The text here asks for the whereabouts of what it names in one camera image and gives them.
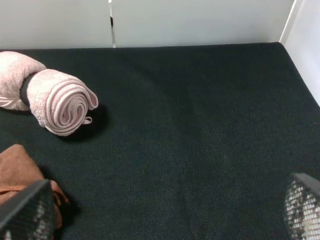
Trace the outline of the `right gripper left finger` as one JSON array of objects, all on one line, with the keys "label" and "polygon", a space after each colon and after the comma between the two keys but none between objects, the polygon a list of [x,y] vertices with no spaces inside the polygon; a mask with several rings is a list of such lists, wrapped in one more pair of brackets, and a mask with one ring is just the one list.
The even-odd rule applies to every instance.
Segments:
[{"label": "right gripper left finger", "polygon": [[51,240],[55,229],[55,201],[49,180],[36,181],[0,206],[2,240]]}]

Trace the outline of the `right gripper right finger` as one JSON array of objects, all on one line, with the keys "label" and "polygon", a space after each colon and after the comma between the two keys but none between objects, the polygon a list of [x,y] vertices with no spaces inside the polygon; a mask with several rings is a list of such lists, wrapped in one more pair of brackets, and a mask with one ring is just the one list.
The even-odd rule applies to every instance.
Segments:
[{"label": "right gripper right finger", "polygon": [[293,173],[284,199],[284,222],[292,240],[320,238],[320,182],[305,174]]}]

